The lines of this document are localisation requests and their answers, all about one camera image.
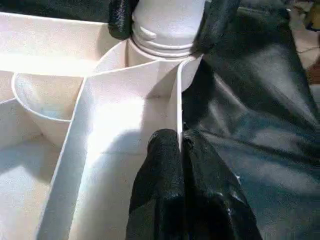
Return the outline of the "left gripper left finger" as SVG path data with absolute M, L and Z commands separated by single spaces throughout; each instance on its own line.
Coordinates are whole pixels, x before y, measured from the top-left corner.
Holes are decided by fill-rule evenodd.
M 155 131 L 134 179 L 127 222 L 129 240 L 185 238 L 185 186 L 177 133 Z

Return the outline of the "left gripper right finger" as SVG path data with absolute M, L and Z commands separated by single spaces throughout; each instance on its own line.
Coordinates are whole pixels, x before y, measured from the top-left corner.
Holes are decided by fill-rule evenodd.
M 260 240 L 241 185 L 208 139 L 183 134 L 187 229 L 191 240 Z

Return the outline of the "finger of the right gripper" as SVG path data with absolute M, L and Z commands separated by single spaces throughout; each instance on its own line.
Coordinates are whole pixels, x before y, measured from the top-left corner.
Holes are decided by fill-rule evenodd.
M 109 3 L 108 30 L 118 40 L 126 40 L 132 33 L 132 14 L 139 0 L 111 0 Z
M 212 0 L 206 3 L 200 27 L 191 49 L 207 54 L 217 45 L 228 24 L 236 16 L 240 3 L 239 0 Z

